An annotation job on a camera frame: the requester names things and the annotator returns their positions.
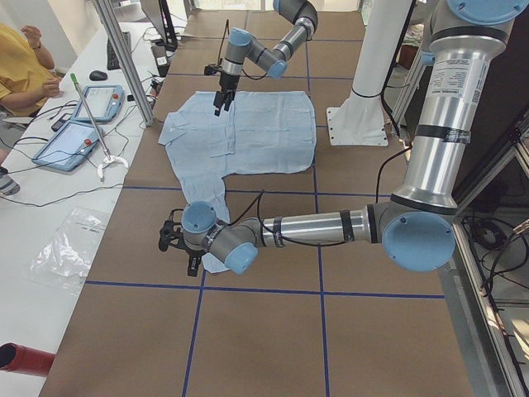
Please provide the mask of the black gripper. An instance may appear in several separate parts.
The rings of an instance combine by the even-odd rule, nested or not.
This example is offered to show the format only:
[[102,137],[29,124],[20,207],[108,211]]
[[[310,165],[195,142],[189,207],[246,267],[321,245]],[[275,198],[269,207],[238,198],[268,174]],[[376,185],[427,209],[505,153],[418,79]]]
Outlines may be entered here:
[[221,72],[220,76],[220,87],[221,91],[216,91],[215,98],[213,101],[214,115],[219,117],[225,103],[225,110],[230,109],[231,103],[235,97],[235,91],[237,90],[239,83],[238,74],[229,74],[226,71]]
[[194,250],[187,246],[184,250],[188,254],[187,276],[197,276],[202,263],[203,250]]

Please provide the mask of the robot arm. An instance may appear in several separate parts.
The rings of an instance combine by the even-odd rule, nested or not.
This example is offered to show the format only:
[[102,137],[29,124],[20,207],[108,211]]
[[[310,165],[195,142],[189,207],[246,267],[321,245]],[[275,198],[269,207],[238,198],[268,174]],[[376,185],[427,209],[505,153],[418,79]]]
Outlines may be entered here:
[[214,115],[228,111],[236,96],[243,65],[246,60],[261,68],[273,79],[283,77],[288,61],[296,50],[310,41],[318,26],[317,10],[309,1],[275,1],[274,10],[293,24],[291,30],[273,48],[268,48],[254,35],[234,27],[228,36],[224,57],[220,63],[220,89],[216,91]]
[[[284,75],[301,49],[323,41],[326,19],[308,1],[277,1],[274,10],[288,22],[287,35],[268,46],[254,27],[230,31],[219,75],[220,88],[205,93],[204,103],[190,98],[184,111],[201,111],[204,121],[218,122],[227,139],[220,155],[210,155],[211,136],[190,135],[184,151],[190,178],[179,176],[187,206],[179,221],[178,247],[193,260],[204,257],[213,270],[244,272],[264,246],[339,246],[379,243],[402,268],[431,271],[443,266],[455,249],[451,223],[457,212],[452,191],[469,144],[488,69],[503,53],[515,18],[525,1],[439,1],[427,17],[426,49],[433,60],[410,161],[380,192],[377,166],[398,146],[384,129],[381,93],[400,36],[407,24],[409,1],[376,2],[359,59],[353,64],[350,92],[335,108],[324,100],[332,82],[304,88],[314,105],[316,125],[307,129],[310,146],[279,142],[295,124],[294,108],[280,111],[242,80],[254,64],[269,79]],[[237,217],[226,205],[226,183],[252,176],[269,182],[287,160],[300,155],[319,179],[323,193],[367,194],[373,201],[356,210],[262,218]]]

